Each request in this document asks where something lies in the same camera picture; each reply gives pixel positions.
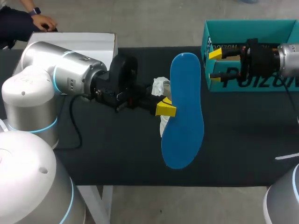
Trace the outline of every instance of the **shoe insole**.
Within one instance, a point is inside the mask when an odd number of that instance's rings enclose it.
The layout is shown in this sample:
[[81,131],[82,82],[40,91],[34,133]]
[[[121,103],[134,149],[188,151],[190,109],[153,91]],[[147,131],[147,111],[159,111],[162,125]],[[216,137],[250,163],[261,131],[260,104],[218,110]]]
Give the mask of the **shoe insole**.
[[162,155],[167,166],[181,169],[199,151],[204,136],[200,105],[200,63],[196,55],[182,53],[171,64],[171,100],[177,108],[162,135]]

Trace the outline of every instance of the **black mat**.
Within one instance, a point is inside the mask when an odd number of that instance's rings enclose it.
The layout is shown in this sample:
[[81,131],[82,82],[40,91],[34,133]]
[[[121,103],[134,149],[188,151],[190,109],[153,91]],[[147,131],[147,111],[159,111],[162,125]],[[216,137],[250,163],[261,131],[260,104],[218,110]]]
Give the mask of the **black mat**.
[[[172,59],[181,52],[200,53],[199,47],[131,48],[120,53],[136,56],[138,81],[168,77]],[[9,77],[20,52],[0,51],[0,83]],[[83,134],[82,149],[56,151],[77,185],[271,185],[299,158],[275,157],[299,152],[299,126],[285,92],[210,93],[202,78],[205,136],[199,154],[182,170],[165,166],[161,154],[159,117],[142,109],[119,114],[98,103],[77,101],[74,116]],[[292,93],[299,102],[299,93]],[[78,143],[66,98],[59,124],[59,147]],[[2,102],[0,117],[5,118]]]

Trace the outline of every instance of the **table leg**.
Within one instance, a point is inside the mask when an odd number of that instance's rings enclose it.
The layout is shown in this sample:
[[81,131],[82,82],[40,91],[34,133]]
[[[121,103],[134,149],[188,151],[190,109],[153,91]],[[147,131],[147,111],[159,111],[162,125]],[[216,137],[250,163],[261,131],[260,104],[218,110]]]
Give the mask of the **table leg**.
[[97,186],[78,186],[96,224],[110,224],[109,216]]
[[111,216],[112,196],[113,196],[113,186],[111,185],[104,186],[102,200],[104,202],[104,206],[106,208],[109,220]]

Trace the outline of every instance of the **robotic arm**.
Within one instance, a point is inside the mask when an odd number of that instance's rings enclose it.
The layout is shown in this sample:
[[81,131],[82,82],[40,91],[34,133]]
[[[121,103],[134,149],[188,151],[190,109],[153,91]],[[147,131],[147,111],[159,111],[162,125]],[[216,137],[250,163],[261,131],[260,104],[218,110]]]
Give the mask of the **robotic arm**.
[[107,71],[101,61],[50,43],[35,42],[24,50],[21,68],[22,72],[2,86],[7,127],[33,133],[53,149],[58,144],[57,94],[95,99],[116,112],[139,106],[153,115],[175,116],[176,108],[169,107],[164,96],[152,96],[151,85],[136,82],[134,57],[117,55]]
[[257,39],[248,39],[238,50],[218,49],[209,54],[210,59],[223,59],[240,55],[241,70],[228,68],[227,72],[210,74],[210,78],[224,82],[230,79],[245,81],[249,76],[270,77],[299,76],[299,44],[281,44],[277,49],[263,48]]

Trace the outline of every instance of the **black cable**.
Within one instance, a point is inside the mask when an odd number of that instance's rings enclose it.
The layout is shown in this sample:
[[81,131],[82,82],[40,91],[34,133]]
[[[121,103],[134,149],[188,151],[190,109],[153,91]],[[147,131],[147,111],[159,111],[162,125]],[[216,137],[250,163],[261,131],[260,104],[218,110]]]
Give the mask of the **black cable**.
[[274,78],[279,79],[280,82],[281,82],[281,84],[285,87],[286,94],[287,94],[288,97],[289,97],[289,100],[290,100],[290,102],[291,102],[292,108],[293,108],[293,110],[294,110],[294,112],[295,112],[295,114],[296,114],[297,121],[298,121],[298,123],[299,123],[298,112],[297,112],[295,103],[294,103],[294,101],[293,101],[293,99],[292,99],[292,96],[291,96],[291,94],[290,94],[290,92],[289,92],[288,87],[286,86],[285,82],[283,81],[283,79],[282,79],[279,75],[271,75],[271,76],[274,77]]
[[70,113],[70,118],[71,118],[71,123],[73,124],[75,130],[76,130],[76,133],[79,137],[79,144],[76,146],[76,147],[72,147],[72,148],[56,148],[56,150],[73,150],[73,149],[79,149],[82,147],[83,145],[83,138],[82,138],[82,134],[76,124],[76,121],[75,121],[75,118],[74,118],[74,114],[73,114],[73,105],[74,105],[74,102],[75,100],[78,98],[78,97],[85,97],[89,100],[91,100],[91,97],[87,94],[78,94],[78,95],[75,95],[73,96],[73,98],[71,99],[70,101],[70,105],[69,105],[69,113]]

